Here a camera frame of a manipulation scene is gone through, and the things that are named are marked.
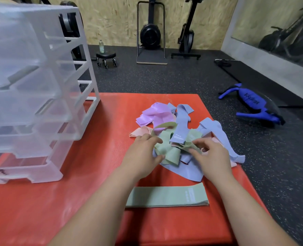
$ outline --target left hand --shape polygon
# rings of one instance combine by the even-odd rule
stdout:
[[[161,138],[149,134],[137,136],[126,152],[121,168],[128,171],[129,174],[133,174],[136,181],[147,177],[165,158],[164,155],[153,157],[152,152],[156,143],[163,143],[163,141]]]

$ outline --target plywood wall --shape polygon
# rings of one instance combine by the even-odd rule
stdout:
[[[49,0],[59,4],[62,0]],[[143,0],[69,0],[82,14],[88,44],[135,46],[137,36],[137,2]],[[165,4],[166,47],[177,48],[182,25],[190,4],[185,0],[157,0]],[[220,49],[237,0],[204,0],[196,8],[191,29],[195,32],[193,48]],[[148,4],[140,4],[139,32],[148,20]],[[163,36],[163,10],[155,7],[155,24]]]
[[[288,28],[303,13],[303,0],[245,0],[232,37],[258,46],[275,29]]]

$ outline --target red mat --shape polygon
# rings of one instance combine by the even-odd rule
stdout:
[[[121,164],[134,140],[129,133],[138,127],[135,119],[153,103],[189,104],[195,110],[190,114],[189,128],[197,128],[201,120],[211,117],[195,94],[100,93],[100,96],[101,102],[83,138],[74,142],[61,169],[63,179],[41,184],[16,180],[0,185],[0,245],[47,244]],[[232,171],[264,207],[241,167]],[[205,177],[203,183],[210,206],[128,209],[117,243],[149,246],[232,243],[234,236],[220,196]],[[194,184],[162,166],[139,182],[139,186]]]

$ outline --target glass bottle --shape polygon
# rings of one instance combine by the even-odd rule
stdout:
[[[102,40],[99,40],[99,51],[100,51],[101,53],[104,53],[104,52],[105,52],[105,50],[104,50],[104,43],[103,43]]]

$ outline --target stool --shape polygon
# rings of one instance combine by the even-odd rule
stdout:
[[[99,62],[99,59],[103,60],[104,66],[106,69],[108,69],[108,65],[106,63],[106,59],[113,59],[113,64],[114,66],[117,66],[116,60],[114,59],[116,57],[116,53],[108,53],[108,52],[104,52],[104,53],[96,53],[96,61],[97,61],[97,65],[100,66],[101,63]]]

